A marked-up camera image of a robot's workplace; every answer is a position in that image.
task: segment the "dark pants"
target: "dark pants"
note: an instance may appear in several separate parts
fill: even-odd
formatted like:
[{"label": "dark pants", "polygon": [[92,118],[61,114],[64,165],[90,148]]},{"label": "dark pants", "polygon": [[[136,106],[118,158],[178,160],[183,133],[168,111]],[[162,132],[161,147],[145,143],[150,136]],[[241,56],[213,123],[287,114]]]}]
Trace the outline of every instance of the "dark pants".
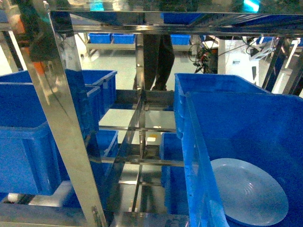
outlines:
[{"label": "dark pants", "polygon": [[153,90],[166,90],[166,82],[174,64],[170,35],[143,35],[144,45],[144,82],[145,90],[150,90],[156,79]]}]

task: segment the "metal frame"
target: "metal frame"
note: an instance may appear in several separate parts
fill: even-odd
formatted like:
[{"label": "metal frame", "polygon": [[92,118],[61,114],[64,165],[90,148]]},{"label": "metal frame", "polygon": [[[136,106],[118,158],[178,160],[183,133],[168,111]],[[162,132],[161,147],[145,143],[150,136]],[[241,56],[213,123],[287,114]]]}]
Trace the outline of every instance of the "metal frame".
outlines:
[{"label": "metal frame", "polygon": [[272,60],[269,65],[269,69],[264,79],[262,87],[268,91],[272,91],[278,75],[286,59],[286,56],[289,55],[290,41],[286,38],[280,38],[278,44],[276,45],[276,50],[272,57]]},{"label": "metal frame", "polygon": [[12,72],[23,70],[23,66],[8,31],[0,32],[0,44],[6,59],[9,60],[9,66]]},{"label": "metal frame", "polygon": [[289,77],[284,88],[283,94],[292,94],[299,96],[303,89],[303,52],[300,53],[299,59]]},{"label": "metal frame", "polygon": [[[164,107],[166,105],[171,105],[171,99],[169,99],[169,92],[166,93],[168,94],[168,96],[166,96],[168,100],[163,101],[157,99],[159,98],[159,95],[153,96],[153,92],[145,91],[144,89],[143,34],[191,33],[197,35],[204,34],[221,36],[246,36],[263,34],[283,37],[300,37],[303,35],[303,30],[299,28],[277,29],[273,27],[223,27],[233,21],[235,15],[227,15],[225,18],[228,18],[228,21],[224,20],[224,18],[222,19],[222,17],[216,23],[212,22],[211,20],[207,21],[207,25],[214,24],[216,26],[202,26],[201,23],[203,20],[201,17],[198,19],[198,21],[193,22],[190,26],[165,25],[159,21],[159,11],[155,12],[154,9],[150,9],[150,11],[147,10],[144,12],[145,3],[142,3],[141,1],[137,2],[138,8],[136,8],[136,10],[133,11],[133,9],[129,9],[129,12],[125,12],[123,10],[121,12],[117,12],[117,21],[124,21],[124,23],[111,25],[110,23],[108,24],[100,21],[101,23],[99,25],[72,26],[69,12],[77,15],[80,14],[81,16],[85,16],[87,18],[95,18],[94,16],[96,14],[101,15],[102,11],[90,11],[90,8],[88,7],[91,7],[93,3],[82,4],[80,6],[71,4],[63,5],[57,3],[56,1],[52,1],[53,4],[49,6],[46,1],[41,2],[28,0],[26,2],[20,1],[18,2],[17,6],[12,6],[10,0],[4,0],[4,7],[9,18],[10,26],[12,27],[12,31],[17,38],[18,45],[26,62],[39,100],[42,104],[60,154],[68,170],[77,197],[80,201],[82,211],[77,209],[53,209],[48,207],[0,204],[1,226],[107,227],[108,224],[110,224],[110,218],[103,211],[100,201],[100,193],[110,193],[110,201],[110,198],[114,196],[113,192],[115,191],[116,184],[106,182],[102,188],[102,191],[98,190],[95,183],[94,174],[91,170],[90,162],[113,163],[113,168],[109,173],[108,179],[110,179],[111,182],[117,183],[127,183],[119,181],[125,163],[139,165],[136,181],[132,182],[132,184],[136,185],[132,211],[135,211],[136,208],[139,186],[147,186],[150,184],[149,182],[141,181],[141,170],[143,165],[183,166],[182,162],[145,158],[147,149],[145,141],[146,132],[172,130],[151,129],[145,127],[145,111],[147,108],[149,108],[150,103],[156,105],[158,104],[159,106]],[[224,2],[225,1],[222,1],[220,4],[216,3],[213,10],[220,12],[222,9],[234,9],[234,7],[231,6],[226,7],[226,3]],[[279,5],[271,4],[270,7],[263,9],[263,11],[264,13],[271,13],[273,9],[280,9],[279,7]],[[239,8],[235,9],[236,11],[229,13],[246,13],[249,15],[248,12],[239,10]],[[288,9],[288,14],[291,12],[302,14],[301,10],[296,11],[297,8],[290,5]],[[57,11],[60,10],[64,11],[63,15],[57,13]],[[150,20],[152,23],[149,22],[149,24],[144,24],[143,18],[149,18],[149,16],[152,15],[154,15],[154,17]],[[236,18],[243,21],[241,16],[236,16]],[[34,28],[35,31],[40,31],[40,33],[33,33],[29,28]],[[0,24],[0,29],[9,29],[9,26],[7,26],[7,24]],[[115,129],[127,130],[127,133],[119,148],[118,155],[114,159],[96,158],[93,152],[94,149],[97,148],[94,141],[95,132],[90,128],[90,125],[87,125],[88,131],[81,129],[80,126],[81,124],[87,123],[82,119],[81,115],[84,111],[83,106],[86,105],[86,101],[83,101],[80,105],[78,105],[75,100],[83,95],[84,81],[80,79],[75,83],[72,81],[73,78],[66,73],[67,70],[73,70],[77,72],[78,77],[81,78],[80,61],[78,58],[77,47],[75,45],[74,32],[121,32],[138,34],[135,44],[138,90],[130,92],[132,94],[136,92],[136,95],[127,96],[127,98],[132,101],[126,102],[132,104],[134,98],[137,98],[137,104],[129,126],[127,128],[115,127]],[[276,48],[277,51],[274,55],[274,59],[278,58],[278,55],[282,50],[282,45],[285,41],[285,38],[280,39]],[[272,86],[272,69],[273,66],[270,68],[264,84],[264,87],[269,90],[271,89],[269,84]],[[133,149],[132,140],[135,131],[140,131],[140,149],[139,156],[137,158],[130,157]],[[144,219],[149,217],[157,220],[156,215],[122,213],[115,215],[114,224],[117,226],[130,226],[127,224],[137,223],[137,226],[141,226]],[[163,217],[178,220],[176,216],[163,215],[162,218]],[[188,218],[184,216],[182,218],[183,226],[187,225]]]}]

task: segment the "wire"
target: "wire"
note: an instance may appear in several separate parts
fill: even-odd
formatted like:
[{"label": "wire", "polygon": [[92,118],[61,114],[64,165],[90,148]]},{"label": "wire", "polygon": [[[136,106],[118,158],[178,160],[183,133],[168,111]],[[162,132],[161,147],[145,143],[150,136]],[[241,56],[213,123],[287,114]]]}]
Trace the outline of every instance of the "wire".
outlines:
[{"label": "wire", "polygon": [[257,50],[257,48],[253,47],[251,44],[248,44],[247,42],[245,42],[245,40],[243,39],[243,37],[241,37],[241,39],[242,39],[242,41],[243,41],[248,47],[251,47],[251,48]]},{"label": "wire", "polygon": [[241,46],[238,46],[238,47],[233,48],[233,49],[231,49],[231,50],[225,51],[225,52],[223,52],[223,53],[219,54],[219,55],[218,55],[218,57],[219,57],[219,56],[221,56],[221,55],[223,55],[223,54],[226,54],[226,53],[228,53],[228,52],[231,52],[231,51],[237,50],[237,49],[239,49],[239,48],[241,48],[241,47],[243,47],[243,46],[246,46],[246,44],[241,45]]},{"label": "wire", "polygon": [[[195,73],[198,73],[200,71],[202,71],[203,73],[209,72],[207,62],[209,61],[209,56],[211,56],[213,54],[212,48],[214,46],[214,43],[215,43],[215,39],[212,43],[211,48],[209,48],[206,44],[204,44],[204,42],[201,41],[201,43],[194,44],[189,48],[188,58],[191,62],[193,62],[193,65],[196,66]],[[197,48],[196,57],[193,60],[193,58],[190,57],[191,56],[190,54],[191,54],[192,48],[194,46],[198,46],[198,48]]]}]

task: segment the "blue plastic crate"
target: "blue plastic crate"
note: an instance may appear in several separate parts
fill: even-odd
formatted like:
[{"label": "blue plastic crate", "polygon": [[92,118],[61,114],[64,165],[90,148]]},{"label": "blue plastic crate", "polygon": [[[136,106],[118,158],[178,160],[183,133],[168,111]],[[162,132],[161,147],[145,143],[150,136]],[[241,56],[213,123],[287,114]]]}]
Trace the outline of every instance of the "blue plastic crate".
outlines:
[{"label": "blue plastic crate", "polygon": [[0,84],[0,192],[52,195],[57,147],[33,85]]},{"label": "blue plastic crate", "polygon": [[111,33],[89,33],[91,44],[110,44],[112,42]]},{"label": "blue plastic crate", "polygon": [[[118,131],[99,130],[96,134],[100,153],[104,157],[116,157],[118,153]],[[103,192],[104,182],[113,166],[111,163],[94,163],[90,162],[93,174],[95,176],[96,185],[99,192]],[[102,206],[105,209],[107,204],[108,193],[100,195]],[[64,207],[80,208],[80,203],[74,193],[63,205]]]},{"label": "blue plastic crate", "polygon": [[188,215],[188,201],[183,167],[166,169],[165,206],[168,214]]},{"label": "blue plastic crate", "polygon": [[[116,100],[116,74],[113,70],[83,70],[85,84],[99,86],[101,100],[98,105],[92,105],[94,116],[99,114],[99,120],[105,115]],[[20,71],[8,75],[0,76],[0,82],[31,83],[32,80],[28,71]]]},{"label": "blue plastic crate", "polygon": [[210,163],[218,158],[240,159],[269,173],[289,202],[287,216],[274,226],[303,226],[303,99],[188,93],[185,115],[182,148],[192,227],[243,226],[225,218]]},{"label": "blue plastic crate", "polygon": [[134,34],[113,34],[115,44],[133,44]]},{"label": "blue plastic crate", "polygon": [[[160,144],[160,158],[161,160],[176,160],[183,161],[182,144],[181,140],[175,133],[163,133]],[[167,166],[162,166],[161,184],[164,187],[166,183],[166,169]]]},{"label": "blue plastic crate", "polygon": [[258,39],[257,39],[257,41],[256,41],[256,44],[260,44],[260,41],[261,41],[261,39],[263,38],[263,41],[262,41],[262,43],[267,43],[267,42],[273,42],[273,39],[274,39],[274,37],[259,37]]},{"label": "blue plastic crate", "polygon": [[116,74],[114,70],[83,70],[85,84],[99,86],[103,105],[100,105],[103,115],[116,101]]},{"label": "blue plastic crate", "polygon": [[8,18],[4,10],[0,9],[0,23],[8,23]]},{"label": "blue plastic crate", "polygon": [[174,114],[179,138],[183,135],[187,92],[268,93],[245,79],[233,75],[176,73],[175,76]]},{"label": "blue plastic crate", "polygon": [[190,35],[170,35],[173,45],[189,45]]},{"label": "blue plastic crate", "polygon": [[102,110],[99,108],[103,105],[101,89],[100,87],[90,85],[86,85],[85,88],[93,115],[95,130],[99,131],[99,121],[104,115]]},{"label": "blue plastic crate", "polygon": [[165,24],[189,25],[202,15],[201,13],[163,13],[162,18]]},{"label": "blue plastic crate", "polygon": [[[181,140],[175,133],[162,134],[162,160],[183,161]],[[188,202],[183,167],[162,166],[161,184],[165,188],[165,206],[169,214],[188,215]]]},{"label": "blue plastic crate", "polygon": [[0,202],[1,202],[5,197],[7,197],[7,196],[8,196],[7,193],[1,193],[1,192],[0,192]]}]

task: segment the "metal shelf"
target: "metal shelf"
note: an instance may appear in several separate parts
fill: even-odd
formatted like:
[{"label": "metal shelf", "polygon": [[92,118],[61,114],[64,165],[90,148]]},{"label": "metal shelf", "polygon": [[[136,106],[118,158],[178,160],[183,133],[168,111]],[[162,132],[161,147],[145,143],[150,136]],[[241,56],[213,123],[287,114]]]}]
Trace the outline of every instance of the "metal shelf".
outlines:
[{"label": "metal shelf", "polygon": [[[107,227],[109,220],[114,218],[111,226],[143,226],[148,221],[150,225],[161,226],[161,223],[174,220],[178,226],[186,226],[187,216],[167,214],[144,214],[133,212],[118,212],[111,214],[102,208],[99,191],[95,184],[94,175],[90,167],[90,160],[113,162],[114,168],[110,173],[110,181],[120,181],[125,163],[139,165],[135,185],[135,193],[131,211],[135,211],[138,189],[140,185],[150,182],[141,181],[143,165],[171,165],[182,166],[183,163],[174,161],[160,161],[146,159],[146,132],[166,131],[151,129],[145,125],[145,112],[150,106],[164,108],[172,105],[173,96],[170,92],[150,92],[144,90],[144,62],[143,62],[143,34],[203,34],[203,35],[270,35],[285,37],[279,42],[277,55],[281,53],[288,37],[300,37],[303,29],[301,21],[289,22],[290,27],[273,24],[271,27],[239,26],[234,23],[243,23],[269,14],[298,14],[303,15],[300,4],[280,3],[279,1],[262,0],[256,9],[248,9],[238,1],[224,0],[203,2],[197,5],[187,5],[189,1],[171,1],[167,5],[155,6],[154,2],[139,0],[108,0],[102,4],[91,1],[77,1],[77,4],[54,0],[46,1],[19,1],[18,5],[11,5],[11,1],[4,0],[10,26],[17,39],[23,58],[26,62],[31,79],[35,86],[39,100],[47,117],[48,123],[56,140],[64,164],[68,170],[71,182],[81,204],[82,210],[36,207],[18,204],[0,204],[0,225],[4,227],[21,226],[55,226],[55,227]],[[200,15],[186,25],[166,24],[161,17],[162,12],[176,14],[186,11],[195,11]],[[71,23],[73,18],[84,17],[88,23]],[[0,29],[9,30],[8,24],[0,24]],[[136,51],[137,91],[128,91],[122,94],[118,91],[118,102],[134,104],[135,112],[126,130],[126,135],[115,159],[95,159],[89,156],[88,144],[95,136],[94,130],[83,136],[80,129],[81,105],[74,100],[83,95],[84,81],[81,80],[81,66],[75,42],[75,32],[107,32],[107,33],[136,33],[136,44],[125,46]],[[107,48],[116,48],[110,44]],[[269,71],[276,66],[276,60]],[[66,70],[73,70],[76,77],[66,75]],[[295,78],[300,81],[301,74]],[[48,80],[56,81],[55,86],[60,94],[55,94]],[[267,81],[274,81],[272,73],[268,74]],[[134,133],[139,131],[140,145],[137,157],[131,157],[135,149],[132,145]],[[115,196],[116,185],[105,182],[102,190],[107,190],[111,198]]]}]

